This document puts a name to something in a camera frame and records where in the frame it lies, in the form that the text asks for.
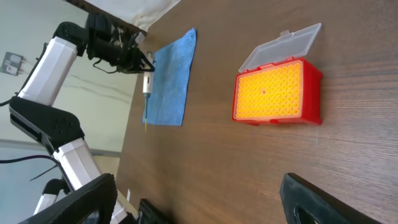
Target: clear plastic lid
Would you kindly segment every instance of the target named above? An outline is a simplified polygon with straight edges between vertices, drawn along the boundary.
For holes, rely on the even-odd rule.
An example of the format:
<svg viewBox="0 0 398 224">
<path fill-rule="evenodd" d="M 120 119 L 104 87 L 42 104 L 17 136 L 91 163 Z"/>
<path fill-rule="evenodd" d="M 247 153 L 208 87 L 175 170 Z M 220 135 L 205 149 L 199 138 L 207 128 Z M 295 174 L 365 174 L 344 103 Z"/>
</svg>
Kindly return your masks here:
<svg viewBox="0 0 398 224">
<path fill-rule="evenodd" d="M 288 30 L 281 32 L 278 39 L 256 47 L 239 72 L 252 70 L 271 62 L 281 62 L 290 57 L 303 57 L 310 49 L 320 28 L 321 24 L 318 23 L 293 33 Z"/>
</svg>

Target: white cloth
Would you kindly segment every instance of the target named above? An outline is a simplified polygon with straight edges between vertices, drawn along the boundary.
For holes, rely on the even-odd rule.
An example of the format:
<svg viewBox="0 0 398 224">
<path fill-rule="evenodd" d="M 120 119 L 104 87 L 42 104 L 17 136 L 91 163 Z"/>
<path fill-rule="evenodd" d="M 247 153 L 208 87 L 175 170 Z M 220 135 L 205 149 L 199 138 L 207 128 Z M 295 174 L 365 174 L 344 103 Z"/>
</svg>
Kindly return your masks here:
<svg viewBox="0 0 398 224">
<path fill-rule="evenodd" d="M 160 19 L 181 0 L 85 0 L 142 30 Z"/>
</svg>

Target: wood grain surface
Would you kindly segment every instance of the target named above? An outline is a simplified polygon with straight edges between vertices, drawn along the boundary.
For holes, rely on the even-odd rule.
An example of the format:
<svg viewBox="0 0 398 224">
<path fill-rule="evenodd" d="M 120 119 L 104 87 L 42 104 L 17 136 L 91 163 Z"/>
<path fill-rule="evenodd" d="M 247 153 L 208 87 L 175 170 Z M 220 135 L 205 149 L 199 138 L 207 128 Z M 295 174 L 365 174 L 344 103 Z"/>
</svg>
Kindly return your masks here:
<svg viewBox="0 0 398 224">
<path fill-rule="evenodd" d="M 156 22 L 157 50 L 198 42 L 183 126 L 144 132 L 142 77 L 118 189 L 176 223 L 286 223 L 279 188 L 296 174 L 383 223 L 398 223 L 398 2 L 183 0 Z M 253 49 L 322 23 L 305 57 L 324 74 L 321 126 L 231 121 L 234 78 Z"/>
</svg>

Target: pipette tip box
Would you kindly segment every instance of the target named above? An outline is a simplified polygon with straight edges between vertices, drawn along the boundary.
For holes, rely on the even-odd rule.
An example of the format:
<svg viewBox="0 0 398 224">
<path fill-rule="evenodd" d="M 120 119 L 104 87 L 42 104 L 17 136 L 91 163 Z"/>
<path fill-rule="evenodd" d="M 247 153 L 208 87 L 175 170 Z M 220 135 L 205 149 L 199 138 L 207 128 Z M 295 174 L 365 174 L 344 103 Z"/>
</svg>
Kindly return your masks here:
<svg viewBox="0 0 398 224">
<path fill-rule="evenodd" d="M 320 26 L 315 24 L 293 34 L 281 33 L 277 40 L 254 50 L 236 76 L 233 121 L 255 126 L 266 123 L 322 123 L 320 80 L 323 75 L 302 58 Z M 258 66 L 261 61 L 271 63 Z"/>
</svg>

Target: blue towel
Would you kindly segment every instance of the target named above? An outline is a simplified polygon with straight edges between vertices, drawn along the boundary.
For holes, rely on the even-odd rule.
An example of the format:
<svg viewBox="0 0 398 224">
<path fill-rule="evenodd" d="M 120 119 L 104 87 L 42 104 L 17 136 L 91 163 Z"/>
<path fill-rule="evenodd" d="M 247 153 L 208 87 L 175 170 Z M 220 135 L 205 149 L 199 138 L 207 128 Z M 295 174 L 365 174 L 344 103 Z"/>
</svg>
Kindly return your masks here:
<svg viewBox="0 0 398 224">
<path fill-rule="evenodd" d="M 148 99 L 149 124 L 182 125 L 196 43 L 196 29 L 191 29 L 181 39 L 155 53 L 154 84 Z"/>
</svg>

